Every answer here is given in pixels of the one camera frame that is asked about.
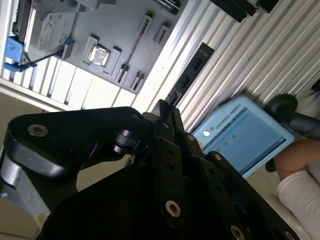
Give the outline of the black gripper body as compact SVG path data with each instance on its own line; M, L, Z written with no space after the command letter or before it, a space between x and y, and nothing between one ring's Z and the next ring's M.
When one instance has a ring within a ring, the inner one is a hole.
M173 161L138 163L63 201L46 220L41 240L223 240L225 227Z

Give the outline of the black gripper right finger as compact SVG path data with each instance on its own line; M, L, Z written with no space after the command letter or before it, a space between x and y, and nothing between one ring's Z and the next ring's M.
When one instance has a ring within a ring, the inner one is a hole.
M185 132L180 111L172 111L183 169L191 181L197 239L297 240L298 235L256 190L216 151L202 153Z

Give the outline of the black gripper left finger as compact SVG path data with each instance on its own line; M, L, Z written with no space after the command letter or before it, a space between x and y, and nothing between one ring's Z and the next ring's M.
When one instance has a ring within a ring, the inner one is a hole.
M174 142L181 130L179 110L164 100L145 113L125 106L15 117L4 139L4 198L49 215L77 193L81 170L142 154L156 137Z

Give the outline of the person bare hand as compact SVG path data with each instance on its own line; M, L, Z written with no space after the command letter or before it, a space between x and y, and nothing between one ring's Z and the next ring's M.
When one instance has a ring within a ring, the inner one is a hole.
M288 176L306 171L307 166L320 160L320 141L301 139L295 141L274 157L275 170L282 181Z

